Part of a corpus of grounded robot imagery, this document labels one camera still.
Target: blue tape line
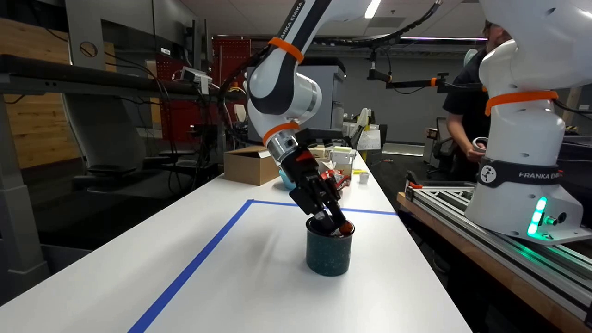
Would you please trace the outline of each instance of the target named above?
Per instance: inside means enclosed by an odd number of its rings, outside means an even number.
[[[208,255],[221,244],[228,231],[241,220],[241,216],[254,205],[284,205],[299,207],[289,201],[267,201],[267,199],[247,199],[243,207],[225,224],[225,227],[202,248],[202,251],[186,266],[186,270],[165,288],[165,292],[149,307],[149,310],[132,325],[130,333],[141,333],[164,312],[171,299],[184,288],[191,275],[202,266]],[[373,211],[373,209],[345,209],[367,214],[395,214],[395,211]]]
[[[254,199],[254,203],[262,203],[262,205],[282,205],[282,207],[299,207],[297,203],[291,203],[291,201]],[[350,209],[350,207],[343,207],[343,211],[365,212],[365,214],[393,214],[393,216],[397,216],[395,211]]]

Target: wall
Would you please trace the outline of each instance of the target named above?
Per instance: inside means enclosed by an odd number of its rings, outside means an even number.
[[[127,26],[149,33],[152,46],[158,40],[186,42],[186,29],[191,27],[195,16],[178,0],[65,0],[69,13],[69,27],[73,39],[73,63],[102,68],[104,64],[104,22]],[[97,57],[88,57],[80,50],[84,44],[97,48]]]
[[[0,18],[0,53],[69,63],[65,40],[43,27],[6,18]],[[8,114],[21,168],[80,157],[60,94],[25,96],[8,105]]]
[[[465,53],[432,53],[432,55],[398,55],[393,59],[395,79],[426,79],[439,72],[450,72],[450,81],[461,70]],[[343,83],[341,100],[347,113],[360,113],[363,107],[376,111],[378,122],[389,125],[387,140],[391,142],[424,142],[426,127],[435,125],[443,114],[447,94],[435,88],[423,88],[415,94],[402,94],[386,88],[382,81],[369,81],[369,55],[341,55],[349,76]],[[380,72],[389,72],[387,61],[378,63]]]

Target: person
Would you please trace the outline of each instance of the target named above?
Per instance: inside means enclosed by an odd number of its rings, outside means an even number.
[[[485,22],[484,35],[487,44],[467,61],[454,79],[454,90],[445,100],[448,131],[456,142],[452,177],[458,181],[476,181],[485,146],[472,140],[489,135],[491,118],[485,114],[487,92],[480,79],[484,57],[511,39],[511,35],[495,22]]]

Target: robotic arm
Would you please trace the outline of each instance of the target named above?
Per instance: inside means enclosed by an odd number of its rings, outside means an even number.
[[[358,9],[356,3],[371,0],[349,2],[299,0],[249,81],[250,120],[267,150],[297,185],[291,198],[306,214],[313,214],[312,225],[323,235],[349,233],[352,224],[339,207],[341,192],[336,179],[321,170],[308,150],[310,131],[302,129],[302,124],[319,111],[323,90],[313,79],[299,74],[297,66],[330,16]]]
[[[561,187],[558,157],[565,122],[550,88],[592,81],[592,2],[482,0],[485,16],[513,40],[482,63],[493,125],[467,216],[535,242],[591,238],[583,205]]]

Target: cable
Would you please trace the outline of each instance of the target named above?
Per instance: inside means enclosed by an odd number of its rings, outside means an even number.
[[[115,55],[115,53],[112,53],[112,51],[104,51],[104,53],[110,55],[110,57],[114,57],[114,59],[123,61],[123,63],[134,64],[136,68],[141,68],[141,70],[149,72],[151,77],[158,79],[158,76],[156,76],[149,66],[145,66],[145,64],[141,64],[141,63],[130,61],[130,59],[127,59],[127,57]]]
[[[121,96],[121,100],[127,100],[127,101],[138,103],[138,105],[147,105],[147,103],[151,103],[151,105],[164,105],[164,103],[156,103],[156,101],[152,101],[152,100],[149,100],[149,101],[138,101],[138,100],[134,100],[134,98],[125,98],[125,96]]]
[[[117,66],[117,68],[138,68],[138,66],[130,66],[130,64],[121,64],[121,63],[110,63],[106,61],[108,66]]]
[[[6,103],[19,103],[27,94],[21,94],[17,100],[6,100]]]
[[[230,85],[236,81],[236,77],[239,77],[241,72],[245,72],[252,63],[254,66],[258,66],[262,63],[262,59],[271,51],[273,48],[267,46],[265,50],[262,50],[258,55],[247,59],[232,76],[228,76],[225,79],[225,83],[221,85],[221,90],[219,90],[219,113],[223,116],[223,122],[226,125],[226,133],[232,135],[236,140],[243,142],[243,144],[262,144],[262,142],[252,142],[252,140],[245,140],[238,129],[232,125],[230,122],[230,111],[228,111],[228,105],[226,105],[226,98],[228,98],[228,92],[230,92]]]
[[[65,37],[62,37],[62,35],[54,33],[54,31],[49,27],[49,24],[47,24],[47,22],[41,22],[41,18],[40,18],[40,13],[38,13],[38,9],[36,9],[36,2],[34,2],[34,0],[28,0],[27,3],[28,3],[28,7],[30,7],[32,14],[34,14],[34,20],[36,20],[40,26],[43,26],[43,27],[45,27],[51,35],[54,35],[56,39],[60,39],[60,40],[64,40],[64,42],[69,42],[69,39],[65,39]]]
[[[167,105],[171,94],[169,94],[167,87],[162,85],[160,79],[156,79],[156,83],[158,83],[160,90],[165,92],[165,94],[164,94],[164,105]],[[176,150],[176,142],[175,142],[175,137],[173,137],[173,133],[175,133],[173,113],[169,113],[169,133],[171,133],[171,140],[169,140],[171,153],[176,153],[178,150]],[[169,192],[171,192],[171,194],[175,192],[175,190],[173,190],[173,175],[176,175],[178,188],[184,188],[180,172],[178,172],[176,166],[173,166],[173,168],[169,170]]]
[[[437,9],[443,5],[443,0],[434,0],[432,7],[415,22],[404,26],[402,29],[384,35],[384,37],[376,37],[376,39],[336,39],[336,37],[317,37],[315,42],[317,44],[339,44],[339,46],[365,46],[365,48],[378,48],[380,44],[386,42],[397,42],[398,39],[402,39],[402,35],[406,35],[410,29],[424,24],[426,20],[430,20]]]
[[[393,74],[391,44],[387,44],[389,76]]]
[[[143,109],[141,109],[141,105],[149,105],[149,103],[143,103],[143,101],[138,101],[138,100],[132,100],[132,98],[121,98],[121,100],[127,100],[127,101],[134,103],[136,105],[136,114],[141,120],[141,127],[143,129],[151,129],[149,120],[145,118]],[[152,142],[152,137],[149,137],[147,150],[149,150],[149,157],[158,155],[158,150],[156,150],[156,144]]]
[[[559,100],[554,100],[554,103],[559,107],[559,109],[565,109],[569,113],[578,113],[578,114],[583,114],[589,118],[589,114],[592,114],[592,111],[583,111],[583,109],[572,109],[572,107],[567,107],[563,101]]]

